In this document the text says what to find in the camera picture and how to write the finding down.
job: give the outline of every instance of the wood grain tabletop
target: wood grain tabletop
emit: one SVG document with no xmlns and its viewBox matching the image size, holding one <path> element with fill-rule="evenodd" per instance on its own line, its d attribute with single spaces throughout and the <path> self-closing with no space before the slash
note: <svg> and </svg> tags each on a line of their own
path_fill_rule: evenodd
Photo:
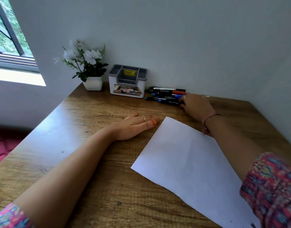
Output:
<svg viewBox="0 0 291 228">
<path fill-rule="evenodd" d="M 217 112 L 291 164 L 291 145 L 249 103 L 210 97 Z M 174 118 L 197 130 L 180 108 L 79 85 L 0 163 L 0 211 L 99 129 L 139 112 Z M 79 199 L 67 227 L 219 227 L 130 167 L 158 127 L 114 142 Z"/>
</svg>

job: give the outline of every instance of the white wall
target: white wall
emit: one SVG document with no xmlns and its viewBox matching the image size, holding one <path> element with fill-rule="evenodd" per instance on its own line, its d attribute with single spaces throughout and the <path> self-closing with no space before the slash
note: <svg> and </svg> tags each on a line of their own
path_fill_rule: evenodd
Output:
<svg viewBox="0 0 291 228">
<path fill-rule="evenodd" d="M 291 143 L 291 54 L 251 102 Z"/>
<path fill-rule="evenodd" d="M 80 83 L 53 60 L 74 37 L 106 43 L 109 64 L 147 68 L 147 85 L 243 100 L 291 50 L 291 0 L 10 2 L 47 86 L 0 82 L 1 124 L 37 125 Z"/>
</svg>

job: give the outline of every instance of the yellow price label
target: yellow price label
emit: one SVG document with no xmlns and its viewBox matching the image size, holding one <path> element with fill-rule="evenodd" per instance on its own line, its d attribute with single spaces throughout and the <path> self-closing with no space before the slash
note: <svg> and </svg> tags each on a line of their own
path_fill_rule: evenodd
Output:
<svg viewBox="0 0 291 228">
<path fill-rule="evenodd" d="M 125 72 L 125 75 L 128 75 L 128 76 L 136 76 L 135 73 L 136 71 L 133 71 L 133 70 L 124 70 Z"/>
</svg>

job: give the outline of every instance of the white flower pot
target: white flower pot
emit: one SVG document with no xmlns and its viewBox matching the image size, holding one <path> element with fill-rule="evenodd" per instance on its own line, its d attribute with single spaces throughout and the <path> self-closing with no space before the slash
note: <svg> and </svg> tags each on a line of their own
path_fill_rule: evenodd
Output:
<svg viewBox="0 0 291 228">
<path fill-rule="evenodd" d="M 96 90 L 99 91 L 102 89 L 102 76 L 101 77 L 88 77 L 86 82 L 83 82 L 83 85 L 87 90 Z"/>
</svg>

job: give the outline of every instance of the white desk organizer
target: white desk organizer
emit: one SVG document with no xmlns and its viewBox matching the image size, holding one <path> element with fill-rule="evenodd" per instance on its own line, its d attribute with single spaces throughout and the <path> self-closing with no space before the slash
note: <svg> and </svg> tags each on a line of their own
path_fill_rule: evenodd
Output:
<svg viewBox="0 0 291 228">
<path fill-rule="evenodd" d="M 147 69 L 114 65 L 108 74 L 108 79 L 111 94 L 143 98 Z"/>
</svg>

